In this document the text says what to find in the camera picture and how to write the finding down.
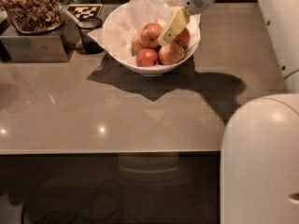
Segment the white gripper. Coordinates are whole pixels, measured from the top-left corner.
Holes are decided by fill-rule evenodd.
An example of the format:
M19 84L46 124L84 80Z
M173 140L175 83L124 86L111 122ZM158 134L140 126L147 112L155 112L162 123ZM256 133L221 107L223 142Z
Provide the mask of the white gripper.
M215 0L164 0L170 7L179 5L158 38L160 46L171 43L189 24L192 15L201 14L210 7Z

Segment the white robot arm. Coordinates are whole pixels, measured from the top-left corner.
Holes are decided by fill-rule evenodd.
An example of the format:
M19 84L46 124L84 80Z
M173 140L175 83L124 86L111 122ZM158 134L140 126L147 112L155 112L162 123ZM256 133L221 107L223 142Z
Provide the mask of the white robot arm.
M241 106L220 157L220 224L299 224L299 0L257 0L286 91Z

